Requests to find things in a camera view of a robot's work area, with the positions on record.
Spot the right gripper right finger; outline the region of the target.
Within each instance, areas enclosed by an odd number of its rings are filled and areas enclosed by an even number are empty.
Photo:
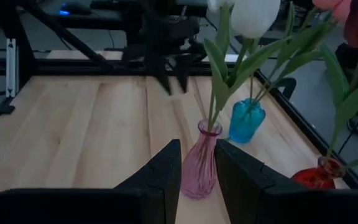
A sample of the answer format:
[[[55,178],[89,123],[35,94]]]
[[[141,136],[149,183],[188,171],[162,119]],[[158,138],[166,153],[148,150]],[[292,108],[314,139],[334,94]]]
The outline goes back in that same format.
[[[305,187],[221,139],[214,156],[231,224],[358,224],[358,190]]]

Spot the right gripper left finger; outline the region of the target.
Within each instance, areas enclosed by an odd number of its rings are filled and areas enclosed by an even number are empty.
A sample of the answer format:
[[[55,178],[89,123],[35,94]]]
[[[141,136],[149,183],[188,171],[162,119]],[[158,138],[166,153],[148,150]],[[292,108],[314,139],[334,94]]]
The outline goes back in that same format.
[[[181,144],[171,140],[113,189],[9,189],[0,224],[175,224]]]

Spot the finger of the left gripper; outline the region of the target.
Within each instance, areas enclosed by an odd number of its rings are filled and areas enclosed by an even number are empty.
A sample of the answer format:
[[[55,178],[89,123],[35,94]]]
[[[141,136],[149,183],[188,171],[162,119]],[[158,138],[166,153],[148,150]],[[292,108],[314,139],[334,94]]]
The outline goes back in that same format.
[[[188,90],[188,73],[194,61],[192,55],[179,55],[176,59],[175,75],[180,84],[182,92],[186,93]]]
[[[156,79],[161,84],[161,86],[164,88],[164,90],[171,95],[172,91],[170,88],[170,82],[169,82],[169,76],[167,75],[166,69],[165,69],[165,60],[162,57],[158,57],[156,64]]]

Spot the white artificial tulip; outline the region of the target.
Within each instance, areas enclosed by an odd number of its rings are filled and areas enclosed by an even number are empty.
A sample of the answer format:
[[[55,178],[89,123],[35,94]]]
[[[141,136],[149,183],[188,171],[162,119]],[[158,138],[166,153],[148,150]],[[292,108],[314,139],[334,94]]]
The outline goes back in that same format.
[[[208,131],[211,131],[219,112],[223,109],[229,97],[229,87],[226,83],[228,68],[225,56],[230,42],[229,17],[233,1],[207,0],[207,3],[211,12],[219,12],[219,26],[215,39],[205,39],[203,43],[212,72],[211,101],[208,115]]]
[[[280,0],[232,0],[229,31],[234,30],[244,38],[242,52],[237,57],[234,70],[228,72],[229,97],[259,68],[287,39],[278,40],[250,53],[244,58],[252,41],[262,37],[276,20]]]

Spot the pink artificial tulip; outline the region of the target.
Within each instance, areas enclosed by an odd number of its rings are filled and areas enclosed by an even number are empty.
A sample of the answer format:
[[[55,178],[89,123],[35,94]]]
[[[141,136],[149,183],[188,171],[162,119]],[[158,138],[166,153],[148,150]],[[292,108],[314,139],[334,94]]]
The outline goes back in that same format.
[[[322,57],[318,45],[338,23],[345,23],[349,15],[351,0],[312,0],[312,3],[314,8],[308,13],[298,33],[286,35],[288,40],[280,48],[273,70],[258,94],[251,98],[252,106],[259,103],[287,75]],[[314,18],[317,11],[327,11],[328,15],[319,24],[308,27],[307,23]]]

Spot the red glass vase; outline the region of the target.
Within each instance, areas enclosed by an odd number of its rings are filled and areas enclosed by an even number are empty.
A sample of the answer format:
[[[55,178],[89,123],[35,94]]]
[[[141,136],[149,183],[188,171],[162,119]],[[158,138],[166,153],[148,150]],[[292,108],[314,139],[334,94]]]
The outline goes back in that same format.
[[[300,170],[291,179],[312,189],[336,189],[334,180],[343,178],[345,173],[337,160],[321,156],[316,167]]]

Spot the teal glass vase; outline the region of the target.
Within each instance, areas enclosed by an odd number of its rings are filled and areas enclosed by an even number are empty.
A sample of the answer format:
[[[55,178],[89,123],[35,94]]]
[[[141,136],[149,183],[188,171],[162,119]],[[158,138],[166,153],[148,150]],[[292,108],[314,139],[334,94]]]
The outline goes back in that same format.
[[[239,144],[247,144],[265,117],[266,112],[256,99],[238,101],[232,108],[228,138]]]

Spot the pink ribbed glass vase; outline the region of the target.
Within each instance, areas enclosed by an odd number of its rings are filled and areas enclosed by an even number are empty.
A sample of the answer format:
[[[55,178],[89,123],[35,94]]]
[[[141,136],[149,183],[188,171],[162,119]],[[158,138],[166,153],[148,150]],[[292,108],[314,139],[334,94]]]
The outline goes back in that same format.
[[[214,149],[222,126],[216,121],[211,130],[208,120],[198,123],[200,135],[182,163],[181,192],[192,199],[201,200],[212,192],[216,184]]]

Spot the black device with blue light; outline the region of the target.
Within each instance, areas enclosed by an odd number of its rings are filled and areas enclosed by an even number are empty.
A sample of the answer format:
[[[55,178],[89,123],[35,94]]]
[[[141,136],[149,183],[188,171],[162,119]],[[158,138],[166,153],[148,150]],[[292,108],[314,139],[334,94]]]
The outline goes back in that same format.
[[[82,15],[89,16],[92,15],[92,11],[89,7],[80,4],[78,2],[67,2],[63,3],[60,10],[59,15],[69,16],[69,15]]]

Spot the black aluminium table frame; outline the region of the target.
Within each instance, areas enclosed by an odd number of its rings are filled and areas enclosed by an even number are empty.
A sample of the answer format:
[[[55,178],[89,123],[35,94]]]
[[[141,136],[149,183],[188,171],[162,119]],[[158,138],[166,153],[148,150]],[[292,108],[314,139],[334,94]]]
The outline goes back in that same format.
[[[88,59],[39,59],[35,58],[33,50],[28,41],[27,35],[19,19],[16,7],[20,6],[24,11],[31,14],[41,23],[51,29],[59,38],[66,40],[73,45],[80,53],[85,51],[85,57]],[[63,26],[63,22],[58,22],[54,16],[46,14],[39,8],[38,4],[33,0],[0,0],[0,27],[5,33],[7,39],[16,39],[18,41],[18,63],[19,63],[19,89],[22,88],[32,76],[63,76],[63,75],[87,75],[87,76],[149,76],[142,62],[131,62],[128,66],[124,65],[119,59],[107,60],[100,54],[91,53],[91,49],[80,41],[73,34],[69,34]],[[0,58],[0,75],[4,75],[6,66]],[[208,77],[207,72],[210,68],[206,68],[209,62],[198,62],[189,69],[188,77]],[[269,95],[281,106],[287,115],[301,129],[303,134],[313,143],[317,150],[325,154],[328,151],[328,145],[323,141],[322,137],[313,130],[311,124],[302,117],[300,112],[290,104],[289,96],[292,94],[292,86],[295,86],[293,78],[285,78],[279,87],[285,87],[284,92],[280,92],[278,87],[270,90]],[[358,189],[358,175],[350,169],[343,177],[344,182],[352,189]]]

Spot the silver aluminium bracket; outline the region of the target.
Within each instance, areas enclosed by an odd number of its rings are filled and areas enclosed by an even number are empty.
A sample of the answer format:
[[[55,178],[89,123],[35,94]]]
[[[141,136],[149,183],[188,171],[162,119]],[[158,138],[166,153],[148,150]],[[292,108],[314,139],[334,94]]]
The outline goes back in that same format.
[[[18,48],[16,39],[6,40],[6,97],[14,98],[19,90]]]

